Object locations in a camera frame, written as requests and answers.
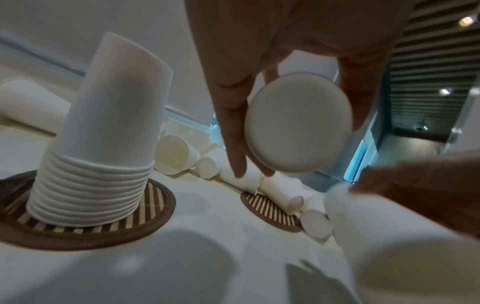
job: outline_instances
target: white table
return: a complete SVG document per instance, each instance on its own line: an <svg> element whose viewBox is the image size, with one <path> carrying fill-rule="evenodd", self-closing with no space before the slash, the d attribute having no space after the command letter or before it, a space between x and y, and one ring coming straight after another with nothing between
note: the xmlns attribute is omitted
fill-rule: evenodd
<svg viewBox="0 0 480 304"><path fill-rule="evenodd" d="M0 124L0 178L35 170L51 136ZM256 218L239 191L190 173L150 176L177 200L153 235L107 249L0 243L0 304L359 303L340 248Z"/></svg>

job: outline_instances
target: ceiling light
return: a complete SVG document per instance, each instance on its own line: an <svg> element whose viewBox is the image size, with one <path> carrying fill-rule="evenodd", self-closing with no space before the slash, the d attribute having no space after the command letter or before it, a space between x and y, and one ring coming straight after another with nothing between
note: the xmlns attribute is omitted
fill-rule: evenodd
<svg viewBox="0 0 480 304"><path fill-rule="evenodd" d="M471 88L470 89L471 95L480 95L480 88Z"/></svg>
<svg viewBox="0 0 480 304"><path fill-rule="evenodd" d="M440 95L442 96L447 96L447 95L450 95L452 93L452 89L440 89L438 91L440 93Z"/></svg>
<svg viewBox="0 0 480 304"><path fill-rule="evenodd" d="M467 16L460 19L460 21L458 22L458 25L461 26L462 28L465 28L474 24L474 22L475 22L475 19L473 17Z"/></svg>

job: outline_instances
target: stack of paper cups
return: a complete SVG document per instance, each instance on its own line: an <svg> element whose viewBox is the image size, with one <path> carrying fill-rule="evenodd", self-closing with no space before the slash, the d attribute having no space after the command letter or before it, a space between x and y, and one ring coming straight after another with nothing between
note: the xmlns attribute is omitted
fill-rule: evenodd
<svg viewBox="0 0 480 304"><path fill-rule="evenodd" d="M76 102L45 152L28 212L71 227L131 214L154 165L172 74L146 49L105 34Z"/></svg>
<svg viewBox="0 0 480 304"><path fill-rule="evenodd" d="M278 172L272 177L262 178L260 190L288 215L297 212L304 204L304 198L294 184Z"/></svg>
<svg viewBox="0 0 480 304"><path fill-rule="evenodd" d="M0 116L57 134L70 103L26 78L0 82Z"/></svg>
<svg viewBox="0 0 480 304"><path fill-rule="evenodd" d="M202 178L212 178L220 173L227 161L227 152L222 148L211 150L196 162L195 169Z"/></svg>
<svg viewBox="0 0 480 304"><path fill-rule="evenodd" d="M480 303L478 240L348 184L333 186L325 207L364 303Z"/></svg>
<svg viewBox="0 0 480 304"><path fill-rule="evenodd" d="M332 232L332 224L326 217L324 207L325 195L317 193L306 202L307 208L300 216L305 232L313 238L325 238Z"/></svg>
<svg viewBox="0 0 480 304"><path fill-rule="evenodd" d="M193 168L200 153L182 137L167 135L158 141L154 158L155 169L165 175L174 175Z"/></svg>
<svg viewBox="0 0 480 304"><path fill-rule="evenodd" d="M229 161L223 163L220 171L220 179L238 189L247 191L253 195L257 194L262 173L252 161L247 159L246 172L242 178L236 178Z"/></svg>

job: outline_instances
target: striped wooden mat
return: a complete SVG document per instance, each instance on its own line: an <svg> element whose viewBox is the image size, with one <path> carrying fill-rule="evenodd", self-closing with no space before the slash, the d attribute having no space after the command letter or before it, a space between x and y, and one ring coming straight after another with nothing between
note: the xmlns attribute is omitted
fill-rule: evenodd
<svg viewBox="0 0 480 304"><path fill-rule="evenodd" d="M296 215L287 215L268 197L244 192L240 198L251 212L270 225L290 232L302 231L299 218Z"/></svg>
<svg viewBox="0 0 480 304"><path fill-rule="evenodd" d="M176 200L162 184L150 179L138 208L130 216L103 226L73 228L42 223L26 211L36 171L0 181L0 240L46 250L86 250L130 242L162 227Z"/></svg>

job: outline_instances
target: stacked paper cup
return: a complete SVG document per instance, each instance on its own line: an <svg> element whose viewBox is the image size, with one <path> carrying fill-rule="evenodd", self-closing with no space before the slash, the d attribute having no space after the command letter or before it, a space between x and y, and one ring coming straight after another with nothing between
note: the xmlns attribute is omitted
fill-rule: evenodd
<svg viewBox="0 0 480 304"><path fill-rule="evenodd" d="M104 35L27 203L36 219L85 227L130 215L154 166L171 68L148 50Z"/></svg>

